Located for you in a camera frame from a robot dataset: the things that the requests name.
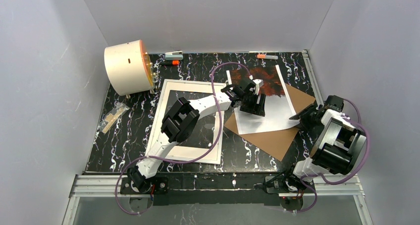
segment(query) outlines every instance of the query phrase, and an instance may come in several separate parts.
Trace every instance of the brown cardboard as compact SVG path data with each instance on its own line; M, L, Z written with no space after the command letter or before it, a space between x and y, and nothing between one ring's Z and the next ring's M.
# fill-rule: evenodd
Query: brown cardboard
M297 113L315 101L314 97L290 85L286 85L286 88L289 93L290 100L292 101L292 105ZM225 122L224 126L239 135L234 113L227 122ZM292 144L297 132L297 128L293 127L286 130L243 134L240 136L281 161Z

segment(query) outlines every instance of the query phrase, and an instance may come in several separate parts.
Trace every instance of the red wire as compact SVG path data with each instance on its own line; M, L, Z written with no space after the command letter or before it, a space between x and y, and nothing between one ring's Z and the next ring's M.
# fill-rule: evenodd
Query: red wire
M305 191L304 190L302 190L302 194L301 194L301 196L299 197L299 198L302 198L302 196L303 196L303 194L305 193Z
M155 191L155 185L152 187L152 191L150 192L150 195L153 195L153 192Z
M299 198L299 194L300 194L301 190L298 190L298 194L295 197L292 197L292 199L298 199Z

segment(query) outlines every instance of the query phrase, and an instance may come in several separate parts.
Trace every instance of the painting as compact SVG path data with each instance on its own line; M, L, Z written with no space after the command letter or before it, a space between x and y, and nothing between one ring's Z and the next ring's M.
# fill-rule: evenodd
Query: painting
M236 108L235 118L239 134L278 131L295 126L298 122L289 118L296 112L278 65L252 68L250 73L254 79L263 81L260 92L266 94L265 117L242 112ZM227 71L226 74L229 84L239 84L241 79L249 77L244 69Z

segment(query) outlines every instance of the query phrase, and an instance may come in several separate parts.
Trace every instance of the glass panel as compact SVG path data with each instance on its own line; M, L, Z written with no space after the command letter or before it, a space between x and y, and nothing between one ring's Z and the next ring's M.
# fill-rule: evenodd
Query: glass panel
M304 208L313 197L305 197ZM128 206L129 199L121 198ZM133 209L146 207L148 200L132 201ZM80 198L74 224L352 224L362 222L353 196L320 196L309 211L294 216L268 209L261 204L185 204L154 206L143 215L122 212L114 198Z

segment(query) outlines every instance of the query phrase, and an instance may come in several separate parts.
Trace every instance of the picture frame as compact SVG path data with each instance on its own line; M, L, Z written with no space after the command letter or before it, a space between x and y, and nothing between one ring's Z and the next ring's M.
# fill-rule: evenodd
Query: picture frame
M214 83L214 89L216 92L220 92L220 90L224 87L225 87L225 84L223 83ZM165 79L165 81L163 82L162 91L160 93L159 102L157 104L155 118L152 124L152 129L151 129L151 133L150 133L147 148L146 148L146 154L150 150L152 146L152 142L156 141L158 135L160 134L162 120L165 115L165 111L167 110L167 107L171 106L174 103L174 102L168 101L171 91L190 92L192 94L194 93L212 94L210 82ZM223 111L221 112L221 117L222 119L224 118ZM215 141L218 131L219 131L219 115L218 115L218 112L216 112L214 115L214 130L212 134L212 142ZM190 147L188 145L183 145L183 146L177 145L177 146L174 146L173 149L169 152L169 154L166 156L166 159L178 160L178 161L190 161L204 154L208 150L208 148L210 148L210 146L208 146L207 148L197 148L197 147ZM207 154L205 157L203 157L202 159L196 162L206 163L206 164L216 164L216 165L220 164L221 148L222 148L222 136L220 136L219 141L216 144L216 146L213 148L213 150L209 154Z

